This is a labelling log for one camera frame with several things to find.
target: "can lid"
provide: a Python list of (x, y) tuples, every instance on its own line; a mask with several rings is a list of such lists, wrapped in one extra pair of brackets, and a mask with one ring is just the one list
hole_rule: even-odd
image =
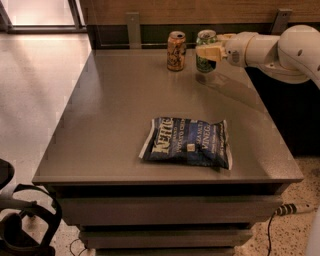
[(173, 39), (183, 39), (186, 37), (186, 34), (181, 31), (172, 31), (170, 37)]
[(210, 29), (202, 30), (198, 33), (198, 37), (200, 39), (209, 39), (215, 36), (216, 36), (216, 31), (210, 30)]

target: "metal bracket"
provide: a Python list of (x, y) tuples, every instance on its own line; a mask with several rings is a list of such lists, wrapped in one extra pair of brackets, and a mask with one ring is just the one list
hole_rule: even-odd
[(292, 9), (278, 9), (276, 19), (272, 25), (271, 35), (281, 35), (287, 29), (291, 13)]
[(127, 12), (126, 22), (128, 27), (130, 49), (141, 49), (140, 19), (138, 12)]

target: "brown can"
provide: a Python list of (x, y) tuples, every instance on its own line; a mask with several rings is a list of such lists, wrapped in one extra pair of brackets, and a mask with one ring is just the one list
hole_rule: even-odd
[(180, 71), (184, 67), (186, 55), (186, 36), (181, 31), (173, 31), (168, 38), (167, 67), (172, 71)]

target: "green can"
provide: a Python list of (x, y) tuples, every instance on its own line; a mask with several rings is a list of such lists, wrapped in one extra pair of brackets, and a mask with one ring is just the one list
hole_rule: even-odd
[[(197, 45), (204, 45), (204, 44), (213, 44), (217, 41), (217, 35), (214, 30), (202, 30), (198, 33)], [(197, 58), (197, 69), (202, 73), (209, 73), (214, 70), (215, 63), (213, 61), (209, 61), (204, 58), (200, 58), (196, 55)]]

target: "white floor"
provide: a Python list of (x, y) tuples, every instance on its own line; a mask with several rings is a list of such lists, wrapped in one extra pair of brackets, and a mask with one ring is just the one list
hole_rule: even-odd
[[(31, 183), (90, 51), (86, 34), (0, 33), (0, 158), (13, 164), (13, 183)], [(296, 161), (306, 178), (290, 186), (283, 199), (286, 203), (307, 201), (318, 207), (320, 158)], [(314, 216), (315, 211), (276, 217), (271, 230), (271, 255), (305, 255)], [(33, 234), (42, 231), (35, 223), (27, 226)], [(255, 225), (253, 232), (252, 239), (236, 248), (237, 256), (267, 255), (267, 222)], [(52, 241), (56, 255), (72, 255), (69, 247), (77, 236), (75, 227), (62, 223)], [(82, 249), (80, 241), (72, 244), (74, 255)], [(94, 255), (94, 251), (86, 250), (81, 255)]]

